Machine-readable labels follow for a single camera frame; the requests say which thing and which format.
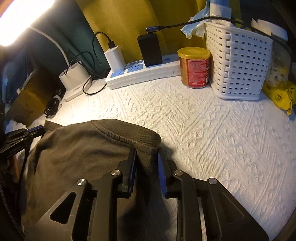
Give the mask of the white power strip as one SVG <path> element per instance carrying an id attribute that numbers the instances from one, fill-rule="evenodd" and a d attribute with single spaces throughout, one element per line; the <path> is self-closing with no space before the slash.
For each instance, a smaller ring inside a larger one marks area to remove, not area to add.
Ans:
<path id="1" fill-rule="evenodd" d="M 109 89 L 117 89 L 128 85 L 146 81 L 180 76 L 180 61 L 177 54 L 165 55 L 163 63 L 154 66 L 145 66 L 143 60 L 134 61 L 125 65 L 123 71 L 118 73 L 109 72 L 105 79 Z"/>

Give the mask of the yellow curtain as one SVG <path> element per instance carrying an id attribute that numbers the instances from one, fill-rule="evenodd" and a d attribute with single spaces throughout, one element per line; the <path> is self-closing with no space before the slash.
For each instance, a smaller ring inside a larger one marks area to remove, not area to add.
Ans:
<path id="1" fill-rule="evenodd" d="M 206 1 L 76 1 L 93 32 L 102 31 L 121 49 L 126 63 L 142 59 L 137 42 L 146 28 L 189 21 L 205 7 Z M 180 28 L 157 33 L 163 55 L 183 47 L 206 47 L 205 39 L 187 39 Z"/>

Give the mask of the white garment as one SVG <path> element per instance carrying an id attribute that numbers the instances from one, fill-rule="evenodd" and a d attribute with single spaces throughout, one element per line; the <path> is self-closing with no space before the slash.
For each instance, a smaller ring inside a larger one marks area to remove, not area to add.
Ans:
<path id="1" fill-rule="evenodd" d="M 22 123 L 17 123 L 14 120 L 10 120 L 8 122 L 8 124 L 6 125 L 6 129 L 5 129 L 5 133 L 9 133 L 12 131 L 16 131 L 22 128 L 26 128 L 26 125 L 22 124 Z"/>

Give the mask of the brown cardboard box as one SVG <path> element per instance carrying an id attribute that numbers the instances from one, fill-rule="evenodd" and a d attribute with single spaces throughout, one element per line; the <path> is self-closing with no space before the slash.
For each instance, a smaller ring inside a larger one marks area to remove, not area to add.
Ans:
<path id="1" fill-rule="evenodd" d="M 44 114 L 47 103 L 57 95 L 59 90 L 65 91 L 59 77 L 44 67 L 35 69 L 29 76 L 24 89 L 9 107 L 6 120 L 14 120 L 30 126 Z"/>

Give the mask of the red gold tin can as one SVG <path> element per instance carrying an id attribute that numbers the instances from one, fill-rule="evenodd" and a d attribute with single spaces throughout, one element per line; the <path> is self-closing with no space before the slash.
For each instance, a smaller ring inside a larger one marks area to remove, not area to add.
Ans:
<path id="1" fill-rule="evenodd" d="M 209 81 L 209 50 L 201 47 L 178 49 L 182 83 L 190 88 L 203 88 Z"/>

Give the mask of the blue white crumpled tissue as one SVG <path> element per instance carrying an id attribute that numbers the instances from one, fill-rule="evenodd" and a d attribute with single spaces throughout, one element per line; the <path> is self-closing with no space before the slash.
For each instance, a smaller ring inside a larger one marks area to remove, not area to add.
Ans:
<path id="1" fill-rule="evenodd" d="M 205 23 L 211 22 L 227 27 L 234 27 L 231 23 L 231 8 L 228 0 L 210 0 L 206 1 L 205 7 L 194 17 L 190 18 L 190 22 L 199 20 L 196 23 L 187 24 L 181 28 L 181 32 L 187 39 L 192 36 L 204 37 Z"/>

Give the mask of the white perforated plastic basket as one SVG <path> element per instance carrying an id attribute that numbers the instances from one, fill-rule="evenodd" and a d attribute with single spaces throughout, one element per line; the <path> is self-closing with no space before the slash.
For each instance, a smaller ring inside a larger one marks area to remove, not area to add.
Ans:
<path id="1" fill-rule="evenodd" d="M 258 100 L 269 70 L 273 40 L 236 27 L 205 23 L 211 52 L 210 84 L 221 99 Z"/>

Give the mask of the yellow snack packet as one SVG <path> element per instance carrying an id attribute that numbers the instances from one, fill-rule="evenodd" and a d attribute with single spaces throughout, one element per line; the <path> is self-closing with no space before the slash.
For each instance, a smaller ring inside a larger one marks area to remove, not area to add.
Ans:
<path id="1" fill-rule="evenodd" d="M 287 81 L 285 84 L 280 83 L 276 87 L 272 87 L 269 82 L 265 81 L 262 91 L 287 115 L 292 114 L 292 108 L 295 105 L 295 84 Z"/>

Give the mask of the dark teal curtain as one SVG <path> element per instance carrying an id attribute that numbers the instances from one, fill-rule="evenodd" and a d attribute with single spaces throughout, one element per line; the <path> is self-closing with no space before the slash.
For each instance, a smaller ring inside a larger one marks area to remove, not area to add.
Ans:
<path id="1" fill-rule="evenodd" d="M 78 59 L 102 78 L 109 73 L 104 51 L 76 1 L 55 1 L 33 27 L 55 40 L 69 62 Z M 40 33 L 27 29 L 26 42 L 35 63 L 53 75 L 59 76 L 68 67 L 58 47 Z"/>

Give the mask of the dark brown t-shirt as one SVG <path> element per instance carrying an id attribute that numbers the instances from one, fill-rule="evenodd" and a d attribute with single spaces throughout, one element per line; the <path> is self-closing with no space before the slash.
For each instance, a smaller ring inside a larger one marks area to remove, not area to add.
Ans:
<path id="1" fill-rule="evenodd" d="M 50 121 L 29 155 L 27 205 L 22 224 L 28 232 L 78 180 L 101 178 L 135 148 L 139 161 L 135 188 L 117 203 L 119 240 L 167 240 L 169 213 L 158 181 L 161 137 L 142 126 L 120 120 L 91 120 L 69 126 Z"/>

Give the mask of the black charger adapter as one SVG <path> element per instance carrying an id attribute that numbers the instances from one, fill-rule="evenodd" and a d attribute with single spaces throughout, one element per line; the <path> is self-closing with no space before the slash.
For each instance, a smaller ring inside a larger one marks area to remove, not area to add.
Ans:
<path id="1" fill-rule="evenodd" d="M 155 33 L 140 35 L 137 37 L 137 41 L 145 66 L 163 63 L 158 37 Z"/>

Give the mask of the white desk lamp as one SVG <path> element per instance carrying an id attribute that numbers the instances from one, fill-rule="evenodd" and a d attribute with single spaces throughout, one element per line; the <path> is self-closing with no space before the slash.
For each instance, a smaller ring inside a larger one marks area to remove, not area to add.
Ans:
<path id="1" fill-rule="evenodd" d="M 33 68 L 54 77 L 79 59 L 93 67 L 93 32 L 77 1 L 12 1 L 1 14 L 1 97 L 9 103 Z"/>

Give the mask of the white charger adapter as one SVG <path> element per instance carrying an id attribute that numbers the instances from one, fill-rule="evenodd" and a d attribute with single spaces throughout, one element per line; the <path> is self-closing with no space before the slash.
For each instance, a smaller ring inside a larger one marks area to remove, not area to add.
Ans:
<path id="1" fill-rule="evenodd" d="M 119 46 L 108 49 L 104 52 L 104 55 L 113 73 L 124 70 L 126 63 Z"/>

